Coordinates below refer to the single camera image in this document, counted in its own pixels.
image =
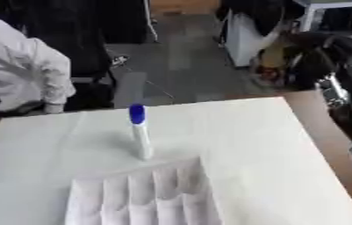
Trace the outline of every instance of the white shirt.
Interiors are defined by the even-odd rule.
[[[48,113],[61,113],[74,94],[69,58],[0,20],[0,112],[43,100]]]

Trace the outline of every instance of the bottle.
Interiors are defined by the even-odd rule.
[[[146,109],[144,105],[132,105],[129,107],[129,115],[133,124],[133,137],[138,146],[139,158],[142,160],[150,159],[154,151],[147,131]]]

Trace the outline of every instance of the blue cap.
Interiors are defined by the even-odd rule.
[[[140,124],[146,119],[144,105],[135,104],[129,107],[129,116],[133,124]]]

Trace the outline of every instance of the sleeve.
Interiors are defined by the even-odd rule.
[[[46,113],[62,113],[67,99],[75,94],[70,79],[70,60],[38,39],[28,39],[24,49],[34,74],[44,81]]]

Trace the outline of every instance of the gray floor tile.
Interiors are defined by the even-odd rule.
[[[145,104],[193,103],[272,91],[254,83],[248,71],[230,66],[226,51],[212,39],[218,28],[214,16],[157,19],[160,44],[109,46],[114,54],[131,56],[126,67],[114,70],[116,77],[130,71],[147,73],[142,84]]]

